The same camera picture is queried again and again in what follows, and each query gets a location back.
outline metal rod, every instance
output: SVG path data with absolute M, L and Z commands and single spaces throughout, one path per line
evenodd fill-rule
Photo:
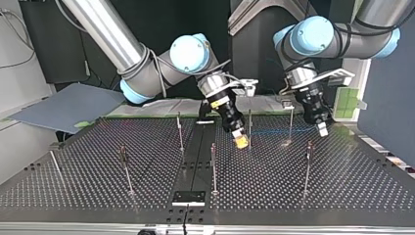
M 184 152 L 184 147 L 183 147 L 182 127 L 181 127 L 181 123 L 180 123 L 180 112 L 177 115 L 177 128 L 179 129 L 179 136 L 180 136 L 180 151 L 183 153 Z
M 393 26 L 411 3 L 412 0 L 364 0 L 356 17 L 367 24 Z
M 55 165 L 55 168 L 58 170 L 59 173 L 61 173 L 61 168 L 58 165 L 58 161 L 56 161 L 55 153 L 51 150 L 49 153 L 52 156 L 53 164 Z
M 146 48 L 110 0 L 64 0 L 64 3 L 119 71 L 127 71 L 143 61 Z
M 130 195 L 134 195 L 135 192 L 134 192 L 134 189 L 132 188 L 131 176 L 130 176 L 129 171 L 128 171 L 128 156 L 127 156 L 127 151 L 126 151 L 125 145 L 120 146 L 120 148 L 119 148 L 119 157 L 120 157 L 120 160 L 121 160 L 121 164 L 122 164 L 122 166 L 125 170 L 125 176 L 126 176 L 127 181 L 128 181 L 128 187 L 129 187 L 129 192 L 128 193 Z
M 248 133 L 250 134 L 250 147 L 249 148 L 251 149 L 251 144 L 253 142 L 252 135 L 251 135 L 251 129 L 253 127 L 253 114 L 251 110 L 249 111 L 249 116 L 250 116 L 250 127 L 248 130 Z
M 294 109 L 291 109 L 291 114 L 290 114 L 290 133 L 289 133 L 289 141 L 291 143 L 291 136 L 293 133 L 293 118 L 294 118 Z
M 306 149 L 305 156 L 307 158 L 307 172 L 305 174 L 304 194 L 303 194 L 304 197 L 308 193 L 307 187 L 308 187 L 308 178 L 309 178 L 309 173 L 310 173 L 310 165 L 311 165 L 312 159 L 314 158 L 314 146 L 311 141 L 308 141 L 307 143 L 307 149 Z
M 128 167 L 125 168 L 125 174 L 127 175 L 127 179 L 128 179 L 128 186 L 130 188 L 130 194 L 135 194 L 134 189 L 132 188 L 132 184 L 131 184 L 131 178 L 128 172 Z
M 216 146 L 214 143 L 211 144 L 210 148 L 210 164 L 213 170 L 213 195 L 217 195 L 219 192 L 216 187 Z

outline black cable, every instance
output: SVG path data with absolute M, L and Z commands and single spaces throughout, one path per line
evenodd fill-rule
M 6 68 L 11 68 L 11 67 L 21 66 L 21 65 L 26 64 L 27 62 L 29 62 L 33 57 L 34 57 L 34 51 L 32 51 L 30 57 L 28 59 L 26 59 L 25 61 L 13 64 L 13 65 L 2 66 L 2 67 L 0 67 L 0 70 L 1 69 L 6 69 Z
M 284 35 L 283 40 L 281 41 L 281 53 L 283 54 L 284 58 L 292 64 L 290 67 L 288 67 L 285 70 L 285 72 L 292 71 L 292 70 L 295 70 L 297 68 L 302 68 L 302 69 L 311 70 L 311 71 L 317 71 L 317 69 L 315 69 L 315 68 L 305 66 L 304 62 L 309 60 L 309 58 L 304 58 L 300 61 L 296 61 L 295 59 L 291 58 L 287 54 L 287 52 L 285 51 L 285 46 L 284 45 L 285 45 L 285 42 L 286 42 L 286 39 L 287 39 L 287 35 L 289 35 L 293 29 L 294 29 L 293 27 L 290 28 L 290 30 Z
M 403 26 L 407 21 L 409 21 L 409 19 L 411 19 L 411 17 L 415 14 L 415 7 L 412 8 L 412 10 L 409 12 L 408 16 L 406 16 L 405 19 L 403 19 L 402 22 L 389 27 L 389 29 L 385 30 L 385 31 L 378 31 L 378 32 L 356 32 L 356 31 L 352 31 L 352 30 L 345 30 L 342 29 L 340 27 L 338 27 L 339 31 L 345 32 L 345 33 L 349 33 L 351 35 L 358 35 L 358 36 L 379 36 L 379 35 L 384 35 L 387 33 L 390 33 L 392 31 L 394 31 L 395 29 Z
M 347 30 L 351 30 L 351 26 L 350 26 L 350 24 L 346 24 L 346 27 L 347 27 Z M 346 52 L 347 52 L 347 50 L 348 50 L 348 47 L 350 47 L 350 43 L 351 43 L 351 34 L 350 33 L 348 33 L 347 34 L 347 41 L 346 41 L 346 46 L 345 46 L 345 49 L 343 50 L 343 52 L 339 55 L 339 58 L 340 57 L 343 57 L 345 54 L 346 54 Z
M 308 17 L 309 10 L 310 10 L 310 0 L 307 1 L 307 5 L 305 7 L 304 19 Z
M 108 87 L 107 84 L 104 83 L 104 81 L 101 79 L 101 77 L 96 72 L 94 72 L 92 69 L 90 70 L 95 75 L 95 77 L 100 81 L 100 85 L 98 87 L 101 87 L 101 85 L 104 85 L 104 88 L 110 89 L 110 87 Z
M 111 83 L 110 83 L 110 88 L 113 87 L 114 80 L 117 76 L 118 76 L 118 72 L 115 72 L 115 75 L 113 76 L 113 79 L 111 80 Z

